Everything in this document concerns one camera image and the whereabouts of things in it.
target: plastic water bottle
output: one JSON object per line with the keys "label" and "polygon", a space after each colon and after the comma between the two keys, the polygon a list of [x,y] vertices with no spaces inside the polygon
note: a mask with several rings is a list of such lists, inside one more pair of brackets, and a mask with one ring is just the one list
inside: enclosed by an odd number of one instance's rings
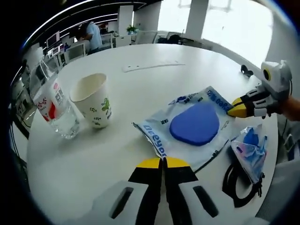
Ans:
{"label": "plastic water bottle", "polygon": [[71,139],[79,130],[77,116],[58,81],[58,73],[43,60],[30,74],[30,97],[53,129]]}

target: robotic arm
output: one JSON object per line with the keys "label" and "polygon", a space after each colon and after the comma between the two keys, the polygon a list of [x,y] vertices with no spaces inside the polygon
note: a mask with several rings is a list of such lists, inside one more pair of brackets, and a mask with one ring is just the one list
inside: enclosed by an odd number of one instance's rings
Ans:
{"label": "robotic arm", "polygon": [[288,99],[292,73],[286,61],[263,62],[262,72],[255,76],[262,84],[237,98],[228,115],[240,118],[250,116],[265,117],[272,113],[280,113],[279,102]]}

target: blue shirt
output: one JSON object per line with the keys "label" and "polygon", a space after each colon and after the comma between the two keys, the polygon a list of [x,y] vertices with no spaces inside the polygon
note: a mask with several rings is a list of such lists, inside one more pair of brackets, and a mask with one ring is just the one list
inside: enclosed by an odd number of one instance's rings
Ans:
{"label": "blue shirt", "polygon": [[90,40],[90,51],[100,48],[102,46],[102,39],[100,36],[99,27],[94,24],[94,22],[90,22],[88,27],[86,28],[87,34],[92,34],[93,37]]}

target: paper cup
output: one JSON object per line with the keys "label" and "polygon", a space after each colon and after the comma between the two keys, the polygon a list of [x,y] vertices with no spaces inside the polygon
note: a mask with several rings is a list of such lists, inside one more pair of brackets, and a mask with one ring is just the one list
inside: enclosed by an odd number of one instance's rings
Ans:
{"label": "paper cup", "polygon": [[70,91],[70,100],[94,128],[105,128],[112,114],[105,74],[82,78]]}

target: ceiling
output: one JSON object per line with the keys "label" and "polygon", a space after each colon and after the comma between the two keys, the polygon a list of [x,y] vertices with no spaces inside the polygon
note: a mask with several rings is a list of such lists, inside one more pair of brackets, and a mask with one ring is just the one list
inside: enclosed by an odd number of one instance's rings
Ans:
{"label": "ceiling", "polygon": [[29,20],[26,27],[28,42],[23,40],[23,44],[26,43],[24,50],[37,42],[44,46],[45,41],[57,31],[65,30],[60,33],[62,36],[69,32],[67,28],[82,21],[91,18],[94,18],[94,22],[117,19],[118,9],[122,5],[134,5],[136,11],[157,1],[159,0],[67,0],[64,4],[63,0],[36,2],[36,11],[26,18]]}

